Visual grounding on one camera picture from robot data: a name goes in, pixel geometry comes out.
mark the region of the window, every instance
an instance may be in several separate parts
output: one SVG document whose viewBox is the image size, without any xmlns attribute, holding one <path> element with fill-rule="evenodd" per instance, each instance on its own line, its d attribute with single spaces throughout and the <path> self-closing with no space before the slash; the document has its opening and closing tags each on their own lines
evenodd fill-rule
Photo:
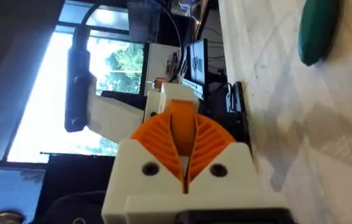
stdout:
<svg viewBox="0 0 352 224">
<path fill-rule="evenodd" d="M 65 4 L 62 17 L 67 8 L 69 7 Z M 103 10 L 105 11 L 111 16 L 118 13 Z M 100 12 L 101 17 L 105 17 L 103 12 Z M 73 22 L 80 21 L 73 17 Z M 128 26 L 119 26 L 121 27 L 117 28 L 128 29 Z M 41 152 L 105 156 L 116 154 L 116 143 L 87 127 L 77 133 L 68 133 L 64 128 L 67 56 L 72 45 L 73 31 L 74 27 L 61 24 L 53 33 L 12 142 L 8 161 L 47 162 L 48 155 Z M 91 32 L 87 48 L 91 53 L 90 72 L 97 78 L 97 94 L 100 95 L 103 90 L 139 94 L 143 45 L 109 39 L 105 33 L 113 33 L 103 30 L 93 31 L 96 32 Z"/>
</svg>

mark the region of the white plastic housing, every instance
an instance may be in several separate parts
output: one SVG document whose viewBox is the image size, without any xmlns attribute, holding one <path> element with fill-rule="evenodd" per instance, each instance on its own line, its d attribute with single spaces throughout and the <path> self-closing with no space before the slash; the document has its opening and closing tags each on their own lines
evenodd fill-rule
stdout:
<svg viewBox="0 0 352 224">
<path fill-rule="evenodd" d="M 159 164 L 159 172 L 146 176 L 147 162 Z M 213 176 L 211 164 L 227 167 L 225 177 Z M 180 181 L 138 141 L 126 140 L 113 165 L 102 208 L 106 224 L 172 224 L 176 214 L 197 209 L 287 208 L 280 194 L 264 194 L 249 148 L 232 143 L 189 185 L 183 194 Z"/>
</svg>

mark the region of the green object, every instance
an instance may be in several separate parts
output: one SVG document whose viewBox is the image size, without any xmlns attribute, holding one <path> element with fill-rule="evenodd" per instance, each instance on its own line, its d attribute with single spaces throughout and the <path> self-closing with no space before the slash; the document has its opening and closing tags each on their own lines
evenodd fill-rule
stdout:
<svg viewBox="0 0 352 224">
<path fill-rule="evenodd" d="M 307 66 L 328 55 L 341 10 L 341 0 L 307 0 L 299 31 L 299 56 Z"/>
</svg>

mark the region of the white wall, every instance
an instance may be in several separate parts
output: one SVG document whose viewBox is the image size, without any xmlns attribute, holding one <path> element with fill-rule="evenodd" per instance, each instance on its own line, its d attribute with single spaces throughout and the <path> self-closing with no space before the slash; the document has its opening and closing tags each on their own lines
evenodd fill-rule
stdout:
<svg viewBox="0 0 352 224">
<path fill-rule="evenodd" d="M 166 62 L 171 54 L 177 52 L 179 48 L 161 45 L 150 44 L 150 53 L 148 54 L 147 81 L 152 81 L 155 78 L 166 78 Z M 145 94 L 152 89 L 152 85 L 145 85 Z"/>
</svg>

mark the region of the white plastic block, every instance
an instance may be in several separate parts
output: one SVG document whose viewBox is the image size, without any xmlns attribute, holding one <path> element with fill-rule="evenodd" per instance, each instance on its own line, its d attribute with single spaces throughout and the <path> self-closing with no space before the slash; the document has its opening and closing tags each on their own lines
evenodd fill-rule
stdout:
<svg viewBox="0 0 352 224">
<path fill-rule="evenodd" d="M 172 100 L 192 101 L 195 112 L 198 111 L 199 100 L 190 87 L 176 83 L 163 83 L 158 111 L 162 113 L 170 105 Z"/>
</svg>

